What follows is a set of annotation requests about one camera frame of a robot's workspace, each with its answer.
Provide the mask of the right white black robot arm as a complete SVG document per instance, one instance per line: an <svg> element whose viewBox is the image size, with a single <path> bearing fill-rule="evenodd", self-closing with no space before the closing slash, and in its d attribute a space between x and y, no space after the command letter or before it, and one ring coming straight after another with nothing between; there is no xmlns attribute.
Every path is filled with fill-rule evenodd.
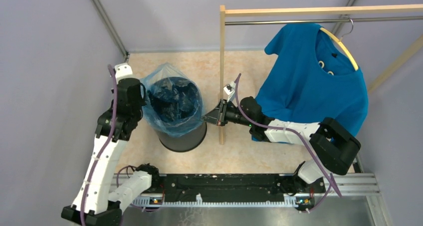
<svg viewBox="0 0 423 226"><path fill-rule="evenodd" d="M333 118L315 123L282 121L266 116L253 97L242 99L238 105L221 99L202 120L221 127L227 123L248 126L250 135L261 142L304 146L312 159L301 164L292 179L299 192L306 192L317 179L326 178L341 195L333 176L347 174L361 149L361 143Z"/></svg>

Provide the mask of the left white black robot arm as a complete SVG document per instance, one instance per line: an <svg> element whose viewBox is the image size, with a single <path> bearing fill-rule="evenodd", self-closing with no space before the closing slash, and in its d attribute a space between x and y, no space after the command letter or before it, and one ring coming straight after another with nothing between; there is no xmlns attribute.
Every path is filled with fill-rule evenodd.
<svg viewBox="0 0 423 226"><path fill-rule="evenodd" d="M115 168L132 131L143 117L145 89L139 79L124 78L114 83L111 107L97 120L94 149L81 189L73 203L65 206L61 218L80 226L119 226L126 208L141 193L153 193L160 186L158 168L150 164L110 191Z"/></svg>

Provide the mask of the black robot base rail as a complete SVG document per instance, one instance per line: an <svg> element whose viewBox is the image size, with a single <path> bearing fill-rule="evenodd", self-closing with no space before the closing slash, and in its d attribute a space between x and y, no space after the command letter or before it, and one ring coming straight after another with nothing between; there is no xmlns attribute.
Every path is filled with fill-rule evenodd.
<svg viewBox="0 0 423 226"><path fill-rule="evenodd" d="M160 207L297 208L315 205L324 194L323 179L311 184L291 174L167 174L144 191L133 205L147 211Z"/></svg>

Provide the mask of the blue plastic trash bag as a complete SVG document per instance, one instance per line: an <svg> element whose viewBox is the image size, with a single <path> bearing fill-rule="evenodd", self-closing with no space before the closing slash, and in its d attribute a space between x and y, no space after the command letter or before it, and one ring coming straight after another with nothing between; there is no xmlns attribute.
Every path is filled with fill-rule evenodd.
<svg viewBox="0 0 423 226"><path fill-rule="evenodd" d="M201 92L177 67L161 64L140 81L146 89L144 119L153 129L181 137L203 123Z"/></svg>

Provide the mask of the blue t-shirt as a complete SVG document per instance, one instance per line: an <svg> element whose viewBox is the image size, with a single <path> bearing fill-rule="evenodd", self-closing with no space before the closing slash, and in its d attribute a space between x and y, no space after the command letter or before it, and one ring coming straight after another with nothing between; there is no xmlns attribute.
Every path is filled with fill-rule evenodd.
<svg viewBox="0 0 423 226"><path fill-rule="evenodd" d="M320 25L285 25L264 51L277 55L256 96L266 116L297 123L330 117L358 134L369 105L363 73Z"/></svg>

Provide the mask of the yellow clothes hanger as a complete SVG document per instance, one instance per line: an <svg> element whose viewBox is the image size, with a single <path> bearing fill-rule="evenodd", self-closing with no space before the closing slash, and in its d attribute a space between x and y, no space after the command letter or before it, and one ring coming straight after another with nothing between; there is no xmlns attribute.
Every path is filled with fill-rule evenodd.
<svg viewBox="0 0 423 226"><path fill-rule="evenodd" d="M355 71L359 70L359 66L357 64L357 62L355 61L355 59L353 58L352 54L350 53L350 51L347 49L347 47L344 45L344 43L342 42L342 39L344 36L352 33L353 29L354 29L354 22L353 20L348 17L349 22L351 23L351 30L349 33L346 33L344 35L341 36L341 38L336 37L333 33L331 33L329 30L325 29L324 27L321 27L319 30L323 33L325 33L327 36L329 36L338 46L339 48L344 52L345 56L348 58L348 60L350 61L353 69Z"/></svg>

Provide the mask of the black cylindrical trash bin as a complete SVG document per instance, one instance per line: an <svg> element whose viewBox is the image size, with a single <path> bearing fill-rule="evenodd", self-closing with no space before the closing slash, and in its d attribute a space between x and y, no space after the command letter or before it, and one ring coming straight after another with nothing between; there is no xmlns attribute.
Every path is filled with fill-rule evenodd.
<svg viewBox="0 0 423 226"><path fill-rule="evenodd" d="M165 148L174 152L187 152L195 149L204 140L207 134L207 125L203 121L198 128L181 137L171 137L168 134L159 132L155 129L154 131Z"/></svg>

